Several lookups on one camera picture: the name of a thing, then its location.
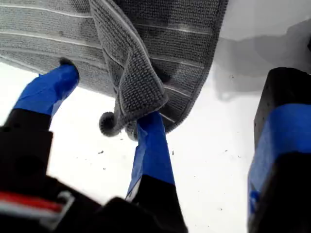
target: towel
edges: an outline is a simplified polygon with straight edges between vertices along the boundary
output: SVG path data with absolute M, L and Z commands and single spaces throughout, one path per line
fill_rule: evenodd
M 166 132 L 206 81 L 227 0 L 0 0 L 0 61 L 46 73 L 70 59 L 80 86 L 116 99 L 104 135 L 159 110 Z

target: red wire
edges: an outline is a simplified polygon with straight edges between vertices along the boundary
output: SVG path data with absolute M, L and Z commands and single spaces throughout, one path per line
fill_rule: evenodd
M 63 205 L 56 202 L 8 192 L 0 192 L 0 201 L 14 202 L 16 204 L 31 206 L 38 209 L 48 209 L 54 212 L 61 212 L 63 209 Z

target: blue tape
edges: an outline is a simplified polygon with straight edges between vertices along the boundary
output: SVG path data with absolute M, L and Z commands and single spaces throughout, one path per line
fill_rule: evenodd
M 311 153 L 311 105 L 286 104 L 268 117 L 248 174 L 248 213 L 253 214 L 276 159 L 290 152 Z
M 14 108 L 53 116 L 61 103 L 79 82 L 79 74 L 72 65 L 61 65 L 47 74 L 39 75 L 21 93 Z
M 162 116 L 153 112 L 137 122 L 136 147 L 129 194 L 142 175 L 175 185 Z

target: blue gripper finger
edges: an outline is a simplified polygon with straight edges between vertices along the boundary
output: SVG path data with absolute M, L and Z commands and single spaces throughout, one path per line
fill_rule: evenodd
M 129 194 L 142 175 L 175 185 L 161 114 L 156 111 L 137 121 L 136 147 Z
M 61 65 L 31 81 L 21 93 L 14 108 L 53 116 L 78 82 L 79 73 L 75 66 Z

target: gray towel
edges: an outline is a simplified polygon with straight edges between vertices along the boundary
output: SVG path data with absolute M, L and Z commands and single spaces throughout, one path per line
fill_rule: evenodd
M 74 62 L 80 86 L 116 98 L 103 134 L 160 110 L 166 131 L 207 78 L 227 0 L 0 0 L 0 61 L 45 73 Z

